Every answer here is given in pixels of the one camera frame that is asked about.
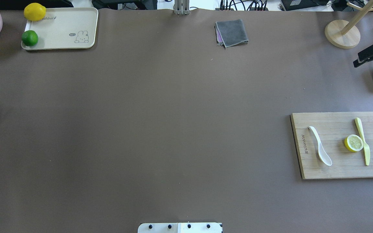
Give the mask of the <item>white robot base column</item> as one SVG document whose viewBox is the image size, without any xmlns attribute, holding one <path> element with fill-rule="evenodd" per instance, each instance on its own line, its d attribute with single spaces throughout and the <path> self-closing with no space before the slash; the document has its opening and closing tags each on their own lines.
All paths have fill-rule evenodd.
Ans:
<svg viewBox="0 0 373 233">
<path fill-rule="evenodd" d="M 222 233 L 222 223 L 217 222 L 179 222 L 143 223 L 138 233 Z"/>
</svg>

